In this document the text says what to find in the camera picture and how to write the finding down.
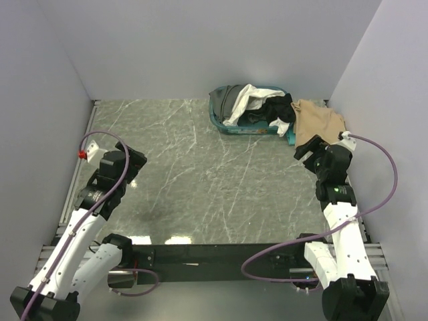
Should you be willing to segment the tan t shirt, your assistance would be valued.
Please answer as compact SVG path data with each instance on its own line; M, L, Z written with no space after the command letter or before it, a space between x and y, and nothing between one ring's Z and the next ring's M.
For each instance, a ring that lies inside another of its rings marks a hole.
M340 132L346 131L345 121L342 115L333 109L320 107L310 100L298 100L291 103L296 115L294 134L296 135L295 147L306 144L315 135L318 135L332 144L338 141Z

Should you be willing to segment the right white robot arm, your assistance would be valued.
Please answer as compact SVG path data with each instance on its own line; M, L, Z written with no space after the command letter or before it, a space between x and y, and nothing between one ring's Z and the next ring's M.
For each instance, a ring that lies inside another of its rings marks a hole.
M347 179L355 147L353 138L329 144L315 135L294 155L316 175L316 198L332 233L332 249L310 241L293 252L298 265L314 268L327 320L378 320L390 294L370 264L356 217L356 196Z

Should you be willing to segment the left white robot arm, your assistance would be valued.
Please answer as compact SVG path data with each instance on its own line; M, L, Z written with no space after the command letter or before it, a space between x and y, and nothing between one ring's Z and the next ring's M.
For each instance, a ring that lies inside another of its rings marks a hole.
M107 151L95 141L80 156L97 169L79 192L70 222L44 266L10 297L17 315L26 320L76 320L85 298L110 270L135 263L131 239L113 233L88 261L84 255L147 158L120 143Z

